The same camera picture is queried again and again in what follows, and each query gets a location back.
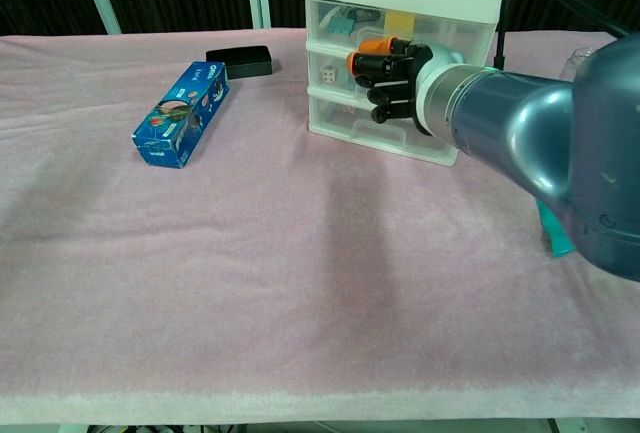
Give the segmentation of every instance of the teal object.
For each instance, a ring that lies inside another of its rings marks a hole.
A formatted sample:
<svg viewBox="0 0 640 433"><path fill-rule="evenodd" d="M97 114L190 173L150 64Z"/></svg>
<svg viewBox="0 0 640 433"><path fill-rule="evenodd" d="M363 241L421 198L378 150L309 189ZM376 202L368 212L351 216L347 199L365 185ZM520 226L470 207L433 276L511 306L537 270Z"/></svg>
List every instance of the teal object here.
<svg viewBox="0 0 640 433"><path fill-rule="evenodd" d="M356 22L351 18L335 15L329 20L329 33L349 36L356 29Z"/></svg>
<svg viewBox="0 0 640 433"><path fill-rule="evenodd" d="M558 221L558 218L556 218L556 215L540 200L536 200L536 204L538 205L538 214L540 215L542 228L551 241L551 256L560 258L575 250L573 243L571 243L571 240L564 232L564 228Z"/></svg>

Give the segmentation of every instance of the blue cardboard box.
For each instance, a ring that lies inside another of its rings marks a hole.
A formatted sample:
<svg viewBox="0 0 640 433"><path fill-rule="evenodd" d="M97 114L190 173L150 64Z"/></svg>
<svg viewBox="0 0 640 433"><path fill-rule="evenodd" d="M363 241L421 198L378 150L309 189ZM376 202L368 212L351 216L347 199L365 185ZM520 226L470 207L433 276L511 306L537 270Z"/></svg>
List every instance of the blue cardboard box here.
<svg viewBox="0 0 640 433"><path fill-rule="evenodd" d="M228 91L224 63L191 63L131 135L142 158L150 165L186 165Z"/></svg>

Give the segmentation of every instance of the black case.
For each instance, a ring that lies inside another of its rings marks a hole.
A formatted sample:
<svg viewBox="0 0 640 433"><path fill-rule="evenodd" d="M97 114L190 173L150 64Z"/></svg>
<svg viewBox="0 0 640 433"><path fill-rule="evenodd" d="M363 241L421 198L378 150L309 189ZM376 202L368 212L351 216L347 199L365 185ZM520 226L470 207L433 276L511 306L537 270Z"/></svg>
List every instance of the black case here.
<svg viewBox="0 0 640 433"><path fill-rule="evenodd" d="M273 73L271 54L269 48L264 45L209 50L207 61L223 62L230 80Z"/></svg>

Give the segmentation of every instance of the plastic drawer organizer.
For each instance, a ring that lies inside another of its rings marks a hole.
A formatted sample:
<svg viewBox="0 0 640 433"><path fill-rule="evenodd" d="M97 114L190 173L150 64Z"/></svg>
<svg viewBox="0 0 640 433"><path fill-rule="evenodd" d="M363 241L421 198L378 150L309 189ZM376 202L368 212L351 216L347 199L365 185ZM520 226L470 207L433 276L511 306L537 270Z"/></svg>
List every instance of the plastic drawer organizer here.
<svg viewBox="0 0 640 433"><path fill-rule="evenodd" d="M306 0L309 56L309 129L315 133L441 165L453 165L457 149L421 134L413 120L380 125L374 105L345 66L367 38L398 36L438 43L484 65L501 0Z"/></svg>

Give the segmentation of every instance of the yellow item in drawer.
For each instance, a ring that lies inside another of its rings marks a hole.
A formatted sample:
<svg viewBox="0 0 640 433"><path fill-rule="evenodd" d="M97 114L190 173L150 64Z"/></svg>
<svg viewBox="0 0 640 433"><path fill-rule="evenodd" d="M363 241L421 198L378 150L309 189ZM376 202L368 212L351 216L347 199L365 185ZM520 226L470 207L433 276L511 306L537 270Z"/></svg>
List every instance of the yellow item in drawer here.
<svg viewBox="0 0 640 433"><path fill-rule="evenodd" d="M384 17L385 34L393 33L400 37L413 37L416 16L403 11L387 11Z"/></svg>

